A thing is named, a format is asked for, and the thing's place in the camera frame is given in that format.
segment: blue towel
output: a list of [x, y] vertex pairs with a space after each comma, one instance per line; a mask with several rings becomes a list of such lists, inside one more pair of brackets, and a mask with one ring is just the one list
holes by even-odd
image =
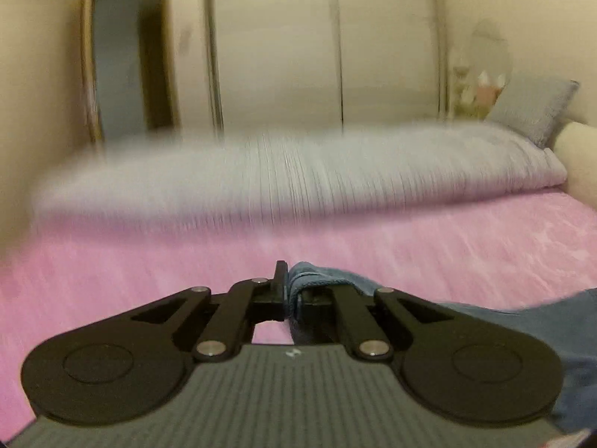
[[[295, 341], [301, 333], [300, 295], [304, 289], [327, 284], [351, 284], [373, 295], [380, 284], [339, 269], [298, 263], [288, 272], [286, 296]], [[562, 360], [564, 382], [551, 417], [564, 432], [597, 429], [597, 289], [565, 300], [518, 311], [497, 311], [471, 305], [445, 307], [472, 317], [524, 332], [547, 343]]]

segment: headboard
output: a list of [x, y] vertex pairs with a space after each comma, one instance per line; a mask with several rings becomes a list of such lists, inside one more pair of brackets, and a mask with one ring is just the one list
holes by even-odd
[[568, 171], [563, 189], [597, 209], [597, 128], [565, 124], [554, 136], [551, 149]]

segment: metal screw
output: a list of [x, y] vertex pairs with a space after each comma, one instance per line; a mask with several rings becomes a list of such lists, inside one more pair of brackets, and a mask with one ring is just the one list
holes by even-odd
[[366, 340], [359, 345], [359, 350], [371, 357], [385, 355], [390, 351], [390, 346], [382, 340]]
[[217, 340], [206, 340], [197, 346], [197, 352], [208, 357], [215, 357], [226, 352], [226, 344]]

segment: gray ribbed surface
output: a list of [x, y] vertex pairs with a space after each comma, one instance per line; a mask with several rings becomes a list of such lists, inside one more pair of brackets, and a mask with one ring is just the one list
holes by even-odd
[[342, 346], [247, 345], [197, 368], [162, 409], [109, 428], [45, 418], [11, 448], [537, 448], [560, 433], [546, 421], [508, 429], [460, 426], [426, 411], [384, 365]]

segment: small logo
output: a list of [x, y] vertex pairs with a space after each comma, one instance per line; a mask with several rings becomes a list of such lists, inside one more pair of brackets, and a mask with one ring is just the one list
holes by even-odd
[[295, 357], [299, 357], [302, 354], [303, 354], [303, 352], [299, 349], [292, 349], [292, 350], [286, 351], [286, 355], [289, 356], [291, 359], [294, 359]]

